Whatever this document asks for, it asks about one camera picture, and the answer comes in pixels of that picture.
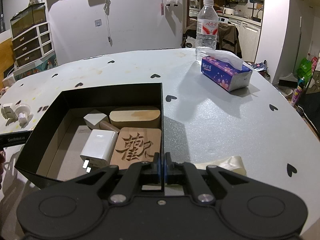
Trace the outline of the glass terrarium tank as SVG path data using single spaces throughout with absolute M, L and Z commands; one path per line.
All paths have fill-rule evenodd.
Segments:
M 44 3 L 32 4 L 16 13 L 10 20 L 12 37 L 15 38 L 29 28 L 46 22 L 46 6 Z

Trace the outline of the clear water bottle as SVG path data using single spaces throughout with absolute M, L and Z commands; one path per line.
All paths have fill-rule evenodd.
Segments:
M 214 10 L 213 0 L 203 0 L 203 7 L 197 16 L 196 61 L 201 63 L 208 52 L 214 51 L 217 44 L 219 17 Z

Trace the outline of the carved wooden coaster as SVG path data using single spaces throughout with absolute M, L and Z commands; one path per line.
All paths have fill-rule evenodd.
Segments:
M 110 165 L 117 165 L 120 170 L 125 170 L 137 162 L 152 162 L 155 153 L 161 150 L 161 138 L 162 132 L 157 128 L 122 128 Z

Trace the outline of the purple tissue pack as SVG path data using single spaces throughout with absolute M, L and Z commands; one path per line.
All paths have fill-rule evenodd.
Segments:
M 225 50 L 210 51 L 203 57 L 201 72 L 228 92 L 247 87 L 252 75 L 242 59 Z

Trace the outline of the white drawer cabinet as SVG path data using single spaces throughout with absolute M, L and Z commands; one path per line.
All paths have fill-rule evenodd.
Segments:
M 18 67 L 42 59 L 54 51 L 52 33 L 48 22 L 30 27 L 11 41 Z

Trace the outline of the white plush toy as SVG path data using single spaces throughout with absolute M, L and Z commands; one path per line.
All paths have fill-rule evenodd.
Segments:
M 170 6 L 177 7 L 178 6 L 178 0 L 166 0 L 165 5 L 167 7 L 170 7 Z

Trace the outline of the white cube adapter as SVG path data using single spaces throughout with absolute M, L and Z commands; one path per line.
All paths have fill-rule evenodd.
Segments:
M 109 123 L 108 116 L 98 110 L 93 110 L 84 116 L 84 121 L 90 129 L 99 129 L 101 121 Z

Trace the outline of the oval wooden block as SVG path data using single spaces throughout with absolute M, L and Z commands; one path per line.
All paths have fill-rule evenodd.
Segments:
M 161 127 L 161 111 L 151 106 L 119 107 L 110 112 L 109 119 L 111 124 L 119 129 Z

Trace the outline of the white suction hook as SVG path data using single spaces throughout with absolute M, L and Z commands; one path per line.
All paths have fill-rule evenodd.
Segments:
M 25 128 L 33 118 L 31 107 L 28 104 L 19 104 L 15 108 L 15 114 L 17 115 L 18 122 L 21 128 Z

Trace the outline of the black cardboard box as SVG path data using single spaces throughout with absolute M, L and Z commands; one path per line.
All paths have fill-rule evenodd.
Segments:
M 84 117 L 92 110 L 110 114 L 120 107 L 156 107 L 163 111 L 163 85 L 161 83 L 132 83 L 123 85 L 76 88 L 62 91 L 51 103 L 21 149 L 15 168 L 39 189 L 60 182 L 42 175 L 53 156 L 46 150 L 54 141 L 58 129 L 73 114 Z

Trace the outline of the white wall charger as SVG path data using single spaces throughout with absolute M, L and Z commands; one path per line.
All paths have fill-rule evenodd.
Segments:
M 117 132 L 93 129 L 80 153 L 80 158 L 84 161 L 82 168 L 89 173 L 92 168 L 108 166 L 117 139 Z

